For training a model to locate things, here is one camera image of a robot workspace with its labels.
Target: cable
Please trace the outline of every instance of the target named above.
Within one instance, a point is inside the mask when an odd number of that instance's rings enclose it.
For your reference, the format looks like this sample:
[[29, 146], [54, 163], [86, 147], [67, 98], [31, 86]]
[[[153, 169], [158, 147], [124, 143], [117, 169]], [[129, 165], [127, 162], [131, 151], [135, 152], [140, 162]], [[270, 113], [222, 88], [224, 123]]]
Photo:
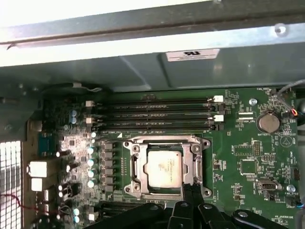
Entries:
[[101, 87], [95, 87], [93, 89], [90, 89], [89, 87], [87, 87], [81, 83], [58, 83], [58, 84], [47, 86], [46, 88], [44, 88], [42, 90], [42, 92], [44, 93], [51, 89], [61, 89], [61, 88], [81, 88], [81, 89], [87, 90], [88, 92], [93, 92], [93, 93], [100, 92], [102, 90]]
[[59, 212], [63, 213], [63, 214], [67, 214], [70, 215], [72, 213], [72, 210], [69, 206], [67, 205], [63, 205], [58, 209]]
[[297, 116], [298, 112], [284, 100], [284, 98], [282, 97], [282, 93], [284, 91], [286, 91], [287, 89], [290, 89], [292, 87], [295, 87], [297, 85], [304, 84], [304, 83], [305, 83], [305, 79], [296, 81], [294, 83], [287, 84], [286, 86], [282, 87], [276, 94], [278, 101], [280, 101], [289, 111], [291, 111], [294, 116]]
[[14, 195], [14, 194], [0, 194], [0, 196], [1, 197], [11, 197], [11, 198], [15, 199], [16, 202], [17, 202], [17, 205], [18, 205], [17, 207], [20, 207], [20, 208], [23, 208], [23, 209], [35, 210], [35, 211], [39, 211], [39, 212], [43, 212], [43, 213], [49, 213], [49, 214], [56, 214], [56, 213], [58, 213], [58, 211], [44, 211], [44, 210], [41, 210], [41, 209], [39, 209], [37, 207], [24, 206], [24, 205], [22, 205], [20, 203], [19, 198], [16, 195]]

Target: capacitor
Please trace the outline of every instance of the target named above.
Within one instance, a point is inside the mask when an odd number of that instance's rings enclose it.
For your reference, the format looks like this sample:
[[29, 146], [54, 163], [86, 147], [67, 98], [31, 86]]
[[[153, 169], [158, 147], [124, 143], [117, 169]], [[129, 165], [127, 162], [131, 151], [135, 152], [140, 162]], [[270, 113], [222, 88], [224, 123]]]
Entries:
[[97, 179], [92, 179], [92, 180], [89, 180], [87, 185], [89, 188], [93, 188], [95, 185], [97, 185], [98, 181]]
[[75, 223], [79, 223], [80, 222], [80, 217], [79, 216], [74, 216], [73, 218]]
[[97, 169], [93, 168], [91, 170], [88, 171], [88, 177], [89, 178], [93, 178], [94, 176], [96, 176], [98, 174]]
[[69, 185], [69, 183], [65, 183], [65, 184], [62, 184], [62, 185], [58, 185], [58, 190], [59, 190], [59, 191], [63, 191], [64, 189], [67, 188], [68, 185]]
[[78, 166], [77, 163], [68, 164], [66, 167], [66, 172], [69, 173], [72, 169], [76, 168], [77, 166]]
[[98, 160], [96, 158], [91, 158], [87, 161], [87, 164], [92, 167], [94, 166], [95, 164], [97, 164]]
[[76, 119], [76, 117], [72, 117], [72, 119], [71, 119], [71, 123], [72, 123], [72, 124], [76, 124], [76, 123], [77, 123], [77, 119]]
[[62, 198], [64, 195], [67, 195], [68, 194], [68, 189], [64, 189], [63, 191], [60, 191], [59, 193], [58, 193], [58, 196], [60, 197], [60, 198]]
[[72, 116], [72, 117], [76, 117], [76, 116], [77, 116], [77, 111], [72, 110], [72, 111], [71, 111], [71, 116]]
[[80, 215], [80, 210], [78, 208], [73, 209], [73, 214], [75, 216], [79, 216]]
[[87, 149], [87, 153], [88, 153], [89, 155], [93, 154], [93, 153], [94, 153], [94, 148], [93, 148], [93, 147], [89, 147], [89, 148]]
[[61, 156], [67, 156], [70, 154], [69, 150], [65, 150], [65, 151], [58, 151], [56, 152], [56, 157], [61, 157]]

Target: integrated circuit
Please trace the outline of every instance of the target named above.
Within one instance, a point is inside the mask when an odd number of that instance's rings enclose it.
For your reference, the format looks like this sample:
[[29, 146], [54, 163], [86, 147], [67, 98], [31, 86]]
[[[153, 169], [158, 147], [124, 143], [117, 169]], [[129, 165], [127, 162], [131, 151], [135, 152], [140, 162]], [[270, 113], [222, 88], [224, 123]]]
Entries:
[[256, 161], [252, 159], [241, 160], [240, 173], [241, 175], [254, 175], [257, 172]]

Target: screw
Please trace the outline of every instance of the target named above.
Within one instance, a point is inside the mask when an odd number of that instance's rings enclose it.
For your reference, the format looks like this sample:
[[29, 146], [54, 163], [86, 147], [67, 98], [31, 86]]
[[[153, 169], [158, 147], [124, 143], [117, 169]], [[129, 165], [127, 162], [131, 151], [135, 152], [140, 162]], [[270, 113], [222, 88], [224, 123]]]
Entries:
[[288, 34], [288, 26], [283, 23], [278, 23], [274, 26], [274, 31], [278, 37], [284, 37]]
[[205, 204], [203, 207], [204, 207], [205, 209], [212, 209], [212, 206], [209, 205], [209, 204]]
[[248, 217], [248, 214], [245, 213], [245, 212], [243, 212], [243, 211], [238, 212], [238, 215], [239, 215], [240, 217], [244, 217], [244, 218]]
[[199, 151], [200, 151], [199, 145], [193, 145], [193, 146], [192, 146], [192, 152], [193, 152], [193, 153], [198, 153]]
[[156, 211], [156, 210], [158, 210], [158, 207], [154, 205], [154, 206], [151, 206], [149, 209], [153, 210], [153, 211]]
[[140, 151], [140, 147], [139, 147], [139, 146], [134, 146], [134, 147], [132, 148], [132, 150], [133, 150], [134, 152], [139, 152], [139, 151]]
[[287, 189], [287, 192], [291, 192], [291, 193], [296, 191], [296, 188], [293, 185], [287, 185], [286, 189]]
[[189, 206], [189, 205], [185, 202], [181, 204], [181, 207], [187, 207], [187, 206]]
[[250, 104], [251, 106], [254, 106], [254, 105], [257, 104], [257, 100], [252, 98], [252, 99], [249, 100], [249, 104]]
[[140, 185], [134, 185], [133, 188], [134, 188], [134, 190], [139, 191], [140, 190]]

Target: white label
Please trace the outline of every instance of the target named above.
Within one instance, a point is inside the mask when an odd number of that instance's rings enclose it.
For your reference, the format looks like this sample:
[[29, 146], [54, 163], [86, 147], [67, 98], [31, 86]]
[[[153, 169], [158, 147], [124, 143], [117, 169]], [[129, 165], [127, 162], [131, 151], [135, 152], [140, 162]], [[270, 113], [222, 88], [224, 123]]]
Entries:
[[204, 59], [215, 59], [220, 49], [206, 49], [206, 50], [190, 50], [183, 52], [167, 52], [166, 57], [168, 61], [193, 61]]

